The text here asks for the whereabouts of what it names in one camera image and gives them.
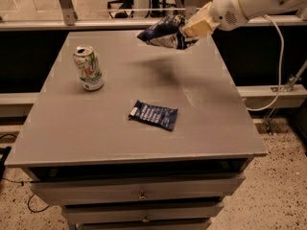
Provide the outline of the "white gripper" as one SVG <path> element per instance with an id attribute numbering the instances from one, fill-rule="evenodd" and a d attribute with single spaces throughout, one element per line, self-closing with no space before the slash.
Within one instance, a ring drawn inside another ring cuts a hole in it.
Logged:
<path id="1" fill-rule="evenodd" d="M 215 22 L 204 19 L 208 14 Z M 181 31 L 187 37 L 205 37 L 212 35 L 216 28 L 232 31 L 247 22 L 248 19 L 242 13 L 239 0 L 213 0 L 191 16 Z"/>

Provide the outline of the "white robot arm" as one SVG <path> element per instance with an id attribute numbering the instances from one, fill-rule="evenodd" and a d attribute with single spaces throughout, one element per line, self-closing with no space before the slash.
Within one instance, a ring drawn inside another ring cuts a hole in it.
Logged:
<path id="1" fill-rule="evenodd" d="M 232 31 L 250 19 L 305 8 L 307 0 L 213 0 L 190 17 L 180 31 L 187 37 L 212 35 L 216 29 Z"/>

